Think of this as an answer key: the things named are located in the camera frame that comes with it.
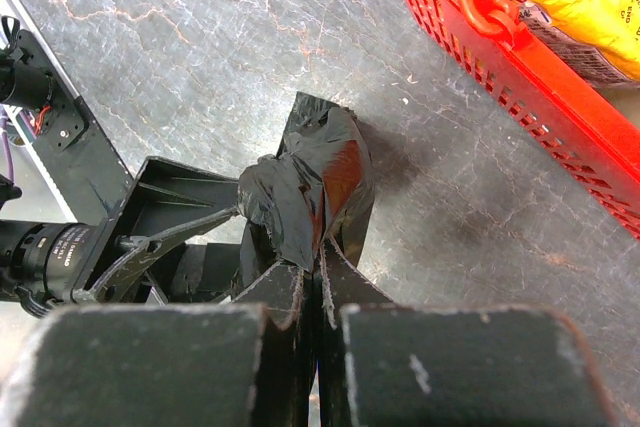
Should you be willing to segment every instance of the taped object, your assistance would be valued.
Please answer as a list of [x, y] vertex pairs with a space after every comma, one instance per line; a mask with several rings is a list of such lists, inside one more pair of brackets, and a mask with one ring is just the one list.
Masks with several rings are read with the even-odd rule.
[[355, 116], [298, 92], [278, 153], [240, 176], [238, 206], [248, 222], [234, 290], [276, 261], [311, 272], [328, 234], [356, 265], [374, 197], [371, 159]]
[[596, 87], [640, 87], [640, 0], [516, 0], [520, 18]]

